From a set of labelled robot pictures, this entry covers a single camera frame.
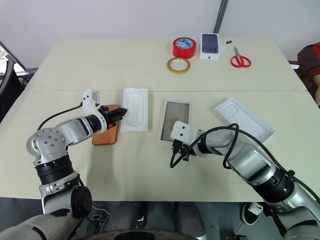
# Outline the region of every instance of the table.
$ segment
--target table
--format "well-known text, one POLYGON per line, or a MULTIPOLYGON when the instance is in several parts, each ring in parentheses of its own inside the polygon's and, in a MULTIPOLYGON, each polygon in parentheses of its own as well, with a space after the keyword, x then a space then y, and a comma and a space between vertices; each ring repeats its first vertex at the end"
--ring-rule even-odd
POLYGON ((277 45, 264 38, 222 38, 225 53, 219 61, 190 59, 190 71, 172 74, 167 62, 172 38, 69 38, 48 55, 30 85, 38 90, 121 91, 305 91, 277 45), (249 68, 235 68, 230 59, 237 47, 252 61, 249 68))
MULTIPOLYGON (((0 124, 0 196, 39 199, 40 180, 26 141, 48 116, 79 104, 80 90, 36 90, 28 85, 0 124)), ((101 91, 101 104, 122 104, 122 91, 101 91)), ((69 148, 73 168, 95 201, 251 202, 260 196, 223 158, 191 157, 169 167, 171 145, 160 141, 166 98, 192 102, 191 124, 202 130, 224 125, 214 107, 236 97, 275 130, 266 147, 287 169, 320 193, 320 111, 306 91, 150 91, 148 132, 120 133, 113 146, 88 139, 69 148)), ((83 114, 58 116, 44 127, 83 114)))

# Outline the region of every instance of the scissors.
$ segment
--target scissors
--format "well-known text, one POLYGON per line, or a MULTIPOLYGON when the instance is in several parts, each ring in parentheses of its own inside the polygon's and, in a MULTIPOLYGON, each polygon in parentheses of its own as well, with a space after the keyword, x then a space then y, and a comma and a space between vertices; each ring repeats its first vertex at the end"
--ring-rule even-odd
POLYGON ((234 47, 235 55, 231 58, 231 65, 235 68, 248 68, 251 66, 251 61, 245 56, 241 56, 238 49, 234 47))

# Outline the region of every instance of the person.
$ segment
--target person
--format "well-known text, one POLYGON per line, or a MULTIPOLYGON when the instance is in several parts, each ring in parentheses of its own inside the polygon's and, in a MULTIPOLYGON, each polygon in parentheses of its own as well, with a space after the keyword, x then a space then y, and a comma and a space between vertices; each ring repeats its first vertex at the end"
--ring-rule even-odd
POLYGON ((320 106, 320 42, 304 47, 297 56, 297 74, 320 106))
POLYGON ((241 211, 242 222, 249 226, 255 224, 263 210, 264 207, 258 202, 247 202, 241 211))

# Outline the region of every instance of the chair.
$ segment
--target chair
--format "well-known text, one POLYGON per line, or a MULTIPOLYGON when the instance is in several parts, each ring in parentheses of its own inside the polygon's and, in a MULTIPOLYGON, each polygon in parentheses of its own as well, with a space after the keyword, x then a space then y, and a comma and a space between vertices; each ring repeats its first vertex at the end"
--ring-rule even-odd
POLYGON ((0 84, 0 123, 24 90, 16 75, 14 65, 15 61, 9 57, 6 62, 5 75, 0 84))

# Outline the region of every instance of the phone case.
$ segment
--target phone case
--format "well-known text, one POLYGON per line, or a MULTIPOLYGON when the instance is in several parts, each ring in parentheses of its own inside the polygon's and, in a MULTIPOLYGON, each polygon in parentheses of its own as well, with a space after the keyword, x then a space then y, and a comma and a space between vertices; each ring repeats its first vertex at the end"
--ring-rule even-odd
MULTIPOLYGON (((109 111, 113 111, 121 108, 120 105, 104 105, 104 107, 108 107, 109 111)), ((92 144, 95 146, 101 145, 113 145, 117 142, 118 138, 118 129, 120 122, 117 121, 116 125, 103 133, 95 133, 93 134, 92 144)))

